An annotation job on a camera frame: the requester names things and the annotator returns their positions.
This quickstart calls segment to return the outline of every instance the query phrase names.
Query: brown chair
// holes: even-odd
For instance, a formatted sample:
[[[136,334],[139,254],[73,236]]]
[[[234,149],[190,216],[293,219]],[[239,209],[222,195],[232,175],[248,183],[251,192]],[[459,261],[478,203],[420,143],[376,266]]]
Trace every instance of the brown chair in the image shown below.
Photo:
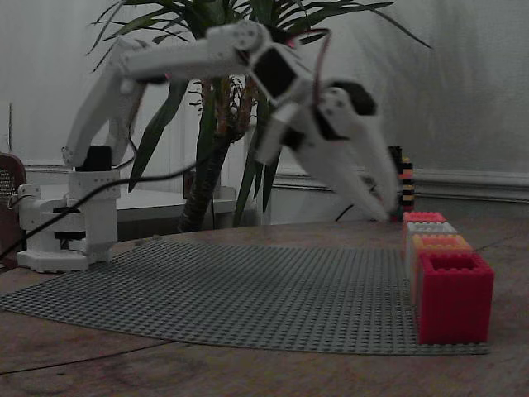
[[[26,184],[26,170],[22,162],[14,155],[0,153],[0,252],[24,236],[18,213],[8,207],[11,196],[17,193],[21,184]],[[25,244],[10,252],[2,260],[2,265],[8,269],[17,267],[17,252],[23,249]]]

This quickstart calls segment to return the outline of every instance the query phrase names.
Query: white robotic arm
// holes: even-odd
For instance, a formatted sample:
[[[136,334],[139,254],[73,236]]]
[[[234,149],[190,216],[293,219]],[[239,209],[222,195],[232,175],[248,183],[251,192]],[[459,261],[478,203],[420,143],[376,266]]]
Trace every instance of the white robotic arm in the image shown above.
[[[148,83],[228,74],[250,74],[277,108],[258,148],[258,160],[270,162],[281,145],[289,146],[309,174],[375,218],[387,218],[397,197],[397,177],[382,137],[364,121],[374,115],[371,97],[358,84],[341,81],[324,82],[315,93],[313,70],[298,52],[274,42],[265,26],[243,21],[212,28],[206,38],[185,45],[146,47],[118,40],[63,148],[65,164],[74,168],[69,195],[51,205],[35,193],[20,206],[24,226],[36,227],[60,207],[119,179],[119,170],[112,166],[122,161]],[[107,144],[91,146],[106,121],[110,122]],[[374,177],[381,201],[355,174],[351,149]],[[117,240],[119,196],[119,189],[107,189],[83,204],[80,214],[69,214],[74,222],[66,217],[48,232],[30,238],[27,251],[19,253],[19,264],[38,271],[84,270],[90,263],[108,260]],[[64,246],[59,239],[74,241]]]

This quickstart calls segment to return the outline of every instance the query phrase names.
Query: lego baseplate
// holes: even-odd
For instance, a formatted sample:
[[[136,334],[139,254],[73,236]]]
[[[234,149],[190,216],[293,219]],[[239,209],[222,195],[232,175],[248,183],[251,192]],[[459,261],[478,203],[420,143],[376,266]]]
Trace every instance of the lego baseplate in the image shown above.
[[[0,297],[6,310],[178,342],[384,355],[484,354],[418,345],[397,250],[152,241]]]

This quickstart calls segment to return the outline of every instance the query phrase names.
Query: palm plant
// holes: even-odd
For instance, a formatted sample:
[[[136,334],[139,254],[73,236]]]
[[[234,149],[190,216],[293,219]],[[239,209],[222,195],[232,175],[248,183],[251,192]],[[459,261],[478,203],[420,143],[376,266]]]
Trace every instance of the palm plant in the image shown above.
[[[379,10],[391,4],[393,3],[360,4],[351,0],[308,3],[302,0],[120,0],[107,8],[93,23],[102,27],[93,48],[101,40],[111,40],[117,36],[143,30],[160,33],[153,39],[155,44],[170,37],[182,41],[197,40],[204,37],[206,30],[212,26],[229,24],[245,18],[277,27],[290,34],[298,34],[328,17],[362,11],[376,12],[398,29],[418,40],[411,32]],[[124,7],[145,5],[155,6],[156,9],[149,10],[126,22],[115,19]],[[119,26],[119,28],[105,36],[111,26]],[[173,119],[188,90],[188,83],[188,81],[173,81],[169,85],[167,99],[144,131],[131,177],[139,177],[143,174],[165,127]],[[194,92],[199,95],[199,100],[194,104],[202,109],[197,159],[202,159],[205,155],[209,157],[206,162],[197,167],[192,192],[179,220],[180,232],[196,231],[201,227],[228,152],[229,146],[221,145],[220,142],[235,142],[245,135],[249,129],[250,116],[255,105],[257,106],[257,124],[246,157],[234,226],[238,225],[241,220],[251,186],[254,183],[254,199],[259,189],[262,188],[263,207],[266,209],[279,161],[278,158],[273,164],[267,166],[255,161],[256,144],[263,134],[264,125],[273,109],[249,76],[203,79],[199,82],[199,88],[199,90],[194,89]],[[134,189],[134,186],[135,184],[130,184],[129,191]]]

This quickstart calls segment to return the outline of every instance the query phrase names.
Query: red wire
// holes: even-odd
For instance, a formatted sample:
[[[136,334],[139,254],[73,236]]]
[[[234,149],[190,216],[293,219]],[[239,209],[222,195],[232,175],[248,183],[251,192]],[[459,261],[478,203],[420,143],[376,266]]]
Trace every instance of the red wire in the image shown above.
[[[317,56],[316,60],[316,70],[314,72],[314,85],[312,89],[312,101],[314,102],[314,106],[317,106],[317,104],[320,101],[320,79],[322,75],[322,67],[323,67],[323,60],[325,59],[325,54],[327,52],[327,49],[329,48],[329,44],[331,42],[331,30],[326,28],[317,28],[317,29],[311,29],[309,31],[304,31],[303,33],[298,33],[297,35],[294,35],[290,37],[287,41],[287,45],[292,47],[293,46],[293,40],[297,37],[303,36],[303,35],[310,35],[312,33],[326,33],[325,34],[325,41],[322,44],[322,48],[320,49],[320,53]]]

